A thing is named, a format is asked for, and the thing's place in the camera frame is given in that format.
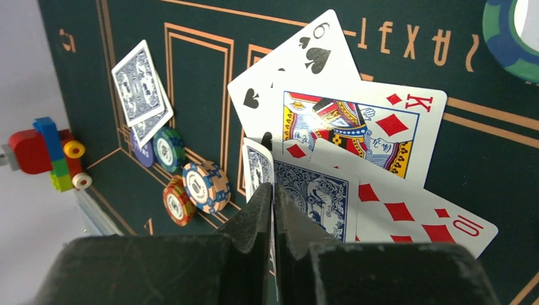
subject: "purple poker chip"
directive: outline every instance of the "purple poker chip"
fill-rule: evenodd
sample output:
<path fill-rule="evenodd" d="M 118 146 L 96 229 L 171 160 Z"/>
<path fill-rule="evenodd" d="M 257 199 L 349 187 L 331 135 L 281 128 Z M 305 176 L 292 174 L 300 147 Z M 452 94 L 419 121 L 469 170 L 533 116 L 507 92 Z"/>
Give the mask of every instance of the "purple poker chip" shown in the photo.
<path fill-rule="evenodd" d="M 137 138 L 135 137 L 135 132 L 131 129 L 131 147 L 135 152 L 135 156 L 142 165 L 146 167 L 151 167 L 155 162 L 155 156 L 153 154 L 153 145 L 152 140 L 144 144 L 142 148 L 139 147 Z"/>

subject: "yellow toy wheel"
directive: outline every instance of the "yellow toy wheel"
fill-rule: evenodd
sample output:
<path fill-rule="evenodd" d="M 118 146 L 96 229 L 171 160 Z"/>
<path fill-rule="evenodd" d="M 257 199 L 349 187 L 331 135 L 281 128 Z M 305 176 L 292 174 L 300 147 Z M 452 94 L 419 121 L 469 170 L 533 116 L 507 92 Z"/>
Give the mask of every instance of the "yellow toy wheel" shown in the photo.
<path fill-rule="evenodd" d="M 84 155 L 86 152 L 85 146 L 77 141 L 71 140 L 64 145 L 64 154 L 71 159 L 78 159 Z"/>

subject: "playing card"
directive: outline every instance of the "playing card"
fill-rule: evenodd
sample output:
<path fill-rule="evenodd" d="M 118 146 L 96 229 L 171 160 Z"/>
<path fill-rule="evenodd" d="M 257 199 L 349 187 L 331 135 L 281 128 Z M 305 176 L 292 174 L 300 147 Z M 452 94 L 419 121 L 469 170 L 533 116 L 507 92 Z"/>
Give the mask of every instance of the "playing card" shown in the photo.
<path fill-rule="evenodd" d="M 243 170 L 245 172 L 245 199 L 249 201 L 262 183 L 273 184 L 273 158 L 271 153 L 257 142 L 243 138 Z"/>
<path fill-rule="evenodd" d="M 313 86 L 284 81 L 272 125 L 273 151 L 308 159 L 317 139 L 378 165 L 417 186 L 425 184 L 447 102 L 440 90 L 362 81 Z"/>
<path fill-rule="evenodd" d="M 318 140 L 311 163 L 359 175 L 356 241 L 458 243 L 478 257 L 498 234 L 494 224 L 335 147 Z"/>
<path fill-rule="evenodd" d="M 135 138 L 139 143 L 139 147 L 142 147 L 144 144 L 148 143 L 155 133 L 174 115 L 172 106 L 168 101 L 167 92 L 165 91 L 163 84 L 161 84 L 161 79 L 158 78 L 157 82 L 159 84 L 161 96 L 163 97 L 165 110 L 155 116 L 152 116 L 151 118 L 145 119 L 141 123 L 133 125 L 132 128 L 135 132 Z"/>
<path fill-rule="evenodd" d="M 229 94 L 249 138 L 260 142 L 280 115 L 271 106 L 279 101 L 270 95 L 275 78 L 287 74 L 313 86 L 361 80 L 335 11 L 326 11 L 230 82 Z"/>
<path fill-rule="evenodd" d="M 132 127 L 165 110 L 146 40 L 112 70 L 127 126 Z"/>
<path fill-rule="evenodd" d="M 283 156 L 274 160 L 276 183 L 296 206 L 336 239 L 355 241 L 357 175 Z"/>

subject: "green toy block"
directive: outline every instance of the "green toy block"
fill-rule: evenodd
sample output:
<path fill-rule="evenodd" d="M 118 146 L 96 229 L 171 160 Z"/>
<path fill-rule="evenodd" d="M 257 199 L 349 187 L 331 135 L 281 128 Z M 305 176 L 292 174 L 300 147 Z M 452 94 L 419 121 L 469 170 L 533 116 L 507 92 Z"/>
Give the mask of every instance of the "green toy block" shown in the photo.
<path fill-rule="evenodd" d="M 69 168 L 65 159 L 52 161 L 52 172 L 56 177 L 69 175 Z"/>
<path fill-rule="evenodd" d="M 52 185 L 57 191 L 65 192 L 73 188 L 71 183 L 71 177 L 69 175 L 63 175 L 57 177 L 52 171 L 49 173 Z"/>

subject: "blue poker chip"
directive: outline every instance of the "blue poker chip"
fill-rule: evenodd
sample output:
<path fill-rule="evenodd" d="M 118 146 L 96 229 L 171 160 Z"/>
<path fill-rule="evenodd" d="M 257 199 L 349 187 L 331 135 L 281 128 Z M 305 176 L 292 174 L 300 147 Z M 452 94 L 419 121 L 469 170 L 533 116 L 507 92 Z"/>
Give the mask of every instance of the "blue poker chip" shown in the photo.
<path fill-rule="evenodd" d="M 186 164 L 182 172 L 182 183 L 187 196 L 197 208 L 210 214 L 217 212 L 217 189 L 214 184 L 216 178 L 215 172 L 209 172 L 194 162 Z"/>
<path fill-rule="evenodd" d="M 178 173 L 185 163 L 185 146 L 177 131 L 163 127 L 153 136 L 153 149 L 159 164 L 169 173 Z"/>
<path fill-rule="evenodd" d="M 539 51 L 519 37 L 515 27 L 518 0 L 487 0 L 483 36 L 496 61 L 509 73 L 539 83 Z"/>
<path fill-rule="evenodd" d="M 135 136 L 135 132 L 131 129 L 131 148 L 137 157 L 137 160 L 146 167 L 151 167 L 155 162 L 155 156 L 153 154 L 153 144 L 152 140 L 142 147 L 139 147 L 139 141 Z"/>

